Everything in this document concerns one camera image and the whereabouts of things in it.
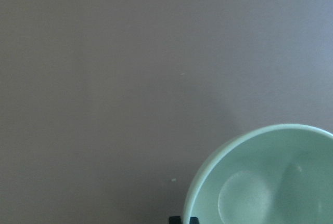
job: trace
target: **plastic bowl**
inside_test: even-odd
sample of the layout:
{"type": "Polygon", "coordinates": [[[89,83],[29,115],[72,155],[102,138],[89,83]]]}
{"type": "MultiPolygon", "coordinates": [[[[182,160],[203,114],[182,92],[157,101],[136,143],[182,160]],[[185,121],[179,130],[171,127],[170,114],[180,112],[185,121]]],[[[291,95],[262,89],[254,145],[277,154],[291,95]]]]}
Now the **plastic bowl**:
{"type": "Polygon", "coordinates": [[[217,149],[197,172],[183,223],[329,224],[333,135],[299,124],[264,127],[217,149]]]}

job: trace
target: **gray surface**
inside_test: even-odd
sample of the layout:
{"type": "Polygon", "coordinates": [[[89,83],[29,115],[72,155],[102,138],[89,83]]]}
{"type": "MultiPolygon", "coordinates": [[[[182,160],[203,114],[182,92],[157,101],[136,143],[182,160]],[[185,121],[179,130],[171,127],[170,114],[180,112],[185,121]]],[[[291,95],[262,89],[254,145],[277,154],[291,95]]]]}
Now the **gray surface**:
{"type": "Polygon", "coordinates": [[[227,139],[333,131],[332,0],[0,10],[0,223],[166,223],[227,139]]]}

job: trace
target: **light green bowl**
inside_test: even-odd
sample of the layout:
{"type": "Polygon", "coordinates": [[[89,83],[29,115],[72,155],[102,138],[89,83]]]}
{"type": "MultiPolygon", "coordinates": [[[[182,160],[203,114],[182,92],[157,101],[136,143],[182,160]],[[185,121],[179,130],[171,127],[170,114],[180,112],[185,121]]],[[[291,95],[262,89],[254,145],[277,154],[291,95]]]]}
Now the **light green bowl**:
{"type": "Polygon", "coordinates": [[[333,135],[282,124],[234,138],[196,174],[183,223],[333,223],[333,135]]]}

